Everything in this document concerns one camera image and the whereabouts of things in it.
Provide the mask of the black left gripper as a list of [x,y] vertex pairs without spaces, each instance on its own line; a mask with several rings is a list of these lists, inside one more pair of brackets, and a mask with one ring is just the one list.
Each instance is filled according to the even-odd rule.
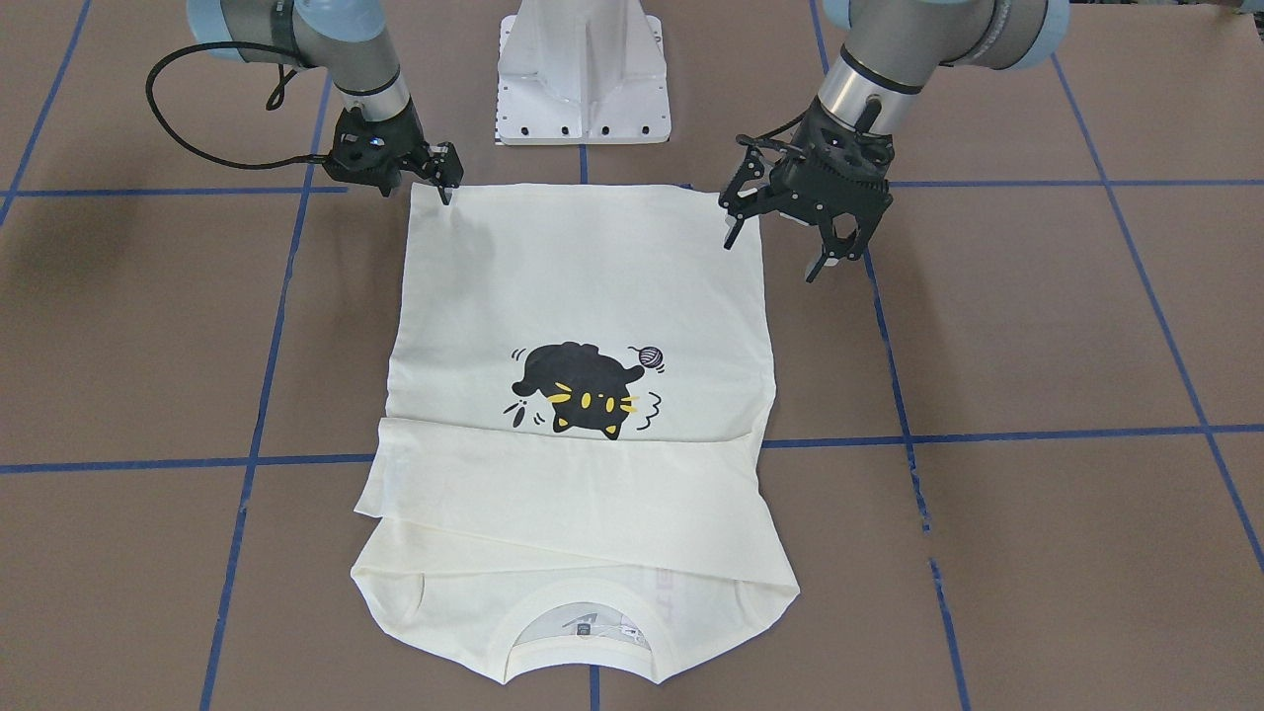
[[805,271],[806,283],[843,258],[860,261],[892,202],[886,172],[895,157],[894,140],[866,133],[881,109],[880,100],[871,100],[861,116],[863,130],[857,133],[828,113],[822,100],[813,100],[780,127],[794,132],[791,140],[779,140],[776,132],[736,135],[746,153],[718,199],[727,213],[723,248],[733,248],[744,221],[780,213],[822,234],[822,250]]

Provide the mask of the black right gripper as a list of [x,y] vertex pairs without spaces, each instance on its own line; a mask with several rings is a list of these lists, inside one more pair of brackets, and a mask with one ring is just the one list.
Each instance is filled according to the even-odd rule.
[[442,205],[453,202],[464,177],[450,140],[430,145],[425,139],[415,104],[383,121],[369,120],[360,108],[343,110],[322,167],[330,178],[379,189],[386,199],[401,185],[402,172],[411,172],[439,189]]

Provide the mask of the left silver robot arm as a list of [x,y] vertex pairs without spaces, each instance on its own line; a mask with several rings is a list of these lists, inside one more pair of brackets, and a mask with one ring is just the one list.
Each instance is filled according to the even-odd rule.
[[940,67],[1021,70],[1055,53],[1067,1],[829,1],[847,32],[804,111],[780,129],[741,134],[744,158],[718,199],[732,245],[746,221],[781,214],[818,228],[805,278],[861,261],[892,202],[894,135]]

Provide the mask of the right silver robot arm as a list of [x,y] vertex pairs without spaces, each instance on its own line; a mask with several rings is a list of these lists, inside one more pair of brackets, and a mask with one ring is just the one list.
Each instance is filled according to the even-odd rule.
[[447,140],[430,145],[378,1],[190,1],[198,52],[265,62],[295,72],[325,68],[343,95],[331,149],[305,161],[337,182],[386,197],[411,172],[445,205],[463,181]]

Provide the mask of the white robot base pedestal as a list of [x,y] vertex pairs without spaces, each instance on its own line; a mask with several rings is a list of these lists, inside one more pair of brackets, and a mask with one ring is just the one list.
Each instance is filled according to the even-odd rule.
[[523,1],[501,19],[494,139],[655,144],[672,113],[661,20],[640,1]]

